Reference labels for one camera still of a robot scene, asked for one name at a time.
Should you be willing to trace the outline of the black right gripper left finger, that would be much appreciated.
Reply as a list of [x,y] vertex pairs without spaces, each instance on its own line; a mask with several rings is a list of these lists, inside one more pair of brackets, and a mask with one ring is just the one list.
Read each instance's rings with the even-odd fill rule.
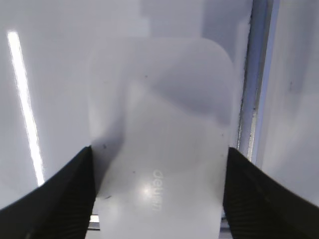
[[96,198],[93,154],[83,148],[42,186],[0,211],[2,239],[83,239]]

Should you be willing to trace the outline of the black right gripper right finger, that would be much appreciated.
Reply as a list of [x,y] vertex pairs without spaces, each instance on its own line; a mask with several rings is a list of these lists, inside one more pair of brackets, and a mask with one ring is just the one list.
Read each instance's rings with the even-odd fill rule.
[[319,209],[289,191],[236,148],[227,155],[223,209],[235,239],[317,239]]

